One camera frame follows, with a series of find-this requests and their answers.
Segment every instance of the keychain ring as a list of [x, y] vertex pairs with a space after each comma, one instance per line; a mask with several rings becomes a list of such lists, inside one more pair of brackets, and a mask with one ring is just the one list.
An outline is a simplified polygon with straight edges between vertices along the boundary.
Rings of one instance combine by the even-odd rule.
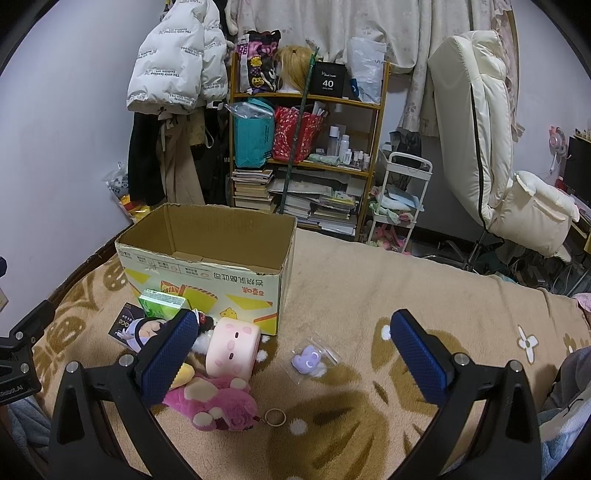
[[[272, 411], [280, 412], [283, 415], [283, 420], [279, 423], [271, 423], [267, 417], [269, 416], [269, 413], [271, 413]], [[267, 410], [265, 412], [265, 423], [267, 425], [269, 425], [270, 427], [281, 427], [286, 421], [287, 421], [287, 415], [285, 415], [285, 412], [283, 410], [281, 410], [280, 408], [270, 408], [269, 410]]]

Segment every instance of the white recliner chair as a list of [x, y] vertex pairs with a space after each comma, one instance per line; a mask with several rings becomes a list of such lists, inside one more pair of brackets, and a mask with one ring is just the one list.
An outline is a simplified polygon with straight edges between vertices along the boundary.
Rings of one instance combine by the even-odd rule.
[[452, 192], [485, 231], [551, 257], [571, 220], [579, 220], [579, 211], [567, 195], [536, 175], [512, 170], [506, 66], [497, 33], [450, 37], [428, 66], [444, 174]]

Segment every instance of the wall outlet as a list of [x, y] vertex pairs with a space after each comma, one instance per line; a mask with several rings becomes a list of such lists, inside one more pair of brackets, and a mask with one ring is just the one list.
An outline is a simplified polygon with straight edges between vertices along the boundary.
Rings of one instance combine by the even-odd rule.
[[0, 288], [0, 312], [6, 306], [7, 303], [8, 303], [8, 299], [6, 298], [6, 295], [4, 294], [2, 289]]

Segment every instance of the pink pig toy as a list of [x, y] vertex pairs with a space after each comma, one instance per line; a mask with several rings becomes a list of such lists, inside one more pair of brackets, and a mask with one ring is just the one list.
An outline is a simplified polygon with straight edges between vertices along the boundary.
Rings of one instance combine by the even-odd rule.
[[222, 318], [213, 330], [205, 357], [210, 377], [232, 375], [249, 381], [255, 364], [261, 329], [253, 324]]
[[242, 378], [207, 378], [195, 373], [182, 387], [170, 390], [164, 404], [193, 423], [197, 430], [248, 430], [259, 420], [250, 386]]

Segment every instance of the blue gripper pad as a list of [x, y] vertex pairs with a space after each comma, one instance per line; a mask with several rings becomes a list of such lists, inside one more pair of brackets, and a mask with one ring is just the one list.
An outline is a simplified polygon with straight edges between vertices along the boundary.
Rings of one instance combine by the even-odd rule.
[[199, 321], [181, 309], [138, 353], [136, 383], [146, 407], [162, 403], [199, 334]]
[[408, 310], [394, 312], [390, 337], [425, 401], [443, 406], [454, 376], [450, 352], [437, 337], [425, 332]]

